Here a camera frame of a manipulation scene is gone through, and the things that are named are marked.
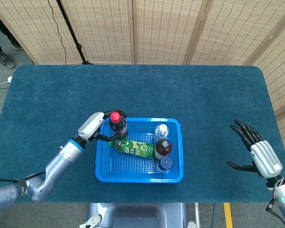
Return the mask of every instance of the red bottle cap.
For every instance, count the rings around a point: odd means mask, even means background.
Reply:
[[[121,117],[121,115],[119,115],[118,112],[113,112],[110,115],[110,120],[115,124],[118,123],[121,119],[122,119],[122,117]]]

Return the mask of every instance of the blue basket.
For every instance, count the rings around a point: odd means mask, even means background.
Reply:
[[[108,119],[101,126],[101,134],[112,136]],[[183,151],[181,125],[175,119],[165,118],[127,118],[129,140],[154,143],[153,134],[158,124],[169,128],[168,139],[172,143],[173,167],[167,173],[156,170],[158,160],[118,152],[108,142],[97,142],[96,170],[97,179],[103,182],[131,183],[177,183],[183,178]]]

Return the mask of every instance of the robotic arm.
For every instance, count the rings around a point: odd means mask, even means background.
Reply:
[[[59,153],[46,166],[45,179],[41,175],[33,175],[31,178],[18,179],[11,185],[0,187],[0,209],[14,205],[18,198],[24,194],[27,194],[33,202],[44,201],[51,194],[62,175],[85,150],[86,142],[93,139],[104,141],[118,139],[121,136],[120,133],[112,137],[100,134],[100,126],[112,112],[118,112],[123,117],[127,117],[120,110],[98,112],[91,115],[78,129],[78,135],[70,139],[65,146],[61,146]]]
[[[253,127],[239,120],[235,120],[235,123],[239,127],[234,125],[230,127],[241,137],[253,161],[252,165],[237,165],[231,161],[227,163],[233,169],[257,172],[261,177],[267,179],[266,186],[272,192],[273,197],[266,211],[278,217],[285,225],[285,222],[271,210],[276,202],[285,217],[285,178],[281,176],[283,166],[269,142],[264,141]]]

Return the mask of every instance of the blue bottle cap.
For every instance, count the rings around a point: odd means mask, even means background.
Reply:
[[[169,170],[173,166],[173,159],[169,156],[163,156],[160,159],[158,166],[161,170]]]

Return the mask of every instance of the gray floor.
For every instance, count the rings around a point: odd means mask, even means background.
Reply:
[[[15,51],[8,39],[0,33],[0,45],[4,52],[16,60],[17,66],[32,64],[24,51]],[[0,66],[0,83],[7,81],[14,69],[8,70]],[[7,89],[0,89],[0,113]],[[233,203],[231,213],[235,228],[283,228],[281,222],[265,211],[266,203]],[[13,228],[76,228],[85,222],[86,203],[19,203],[10,209],[0,211],[0,227]],[[210,228],[213,204],[200,204],[202,228]],[[192,205],[188,205],[189,220],[194,220]],[[225,228],[225,215],[222,203],[217,204],[215,211],[215,227]]]

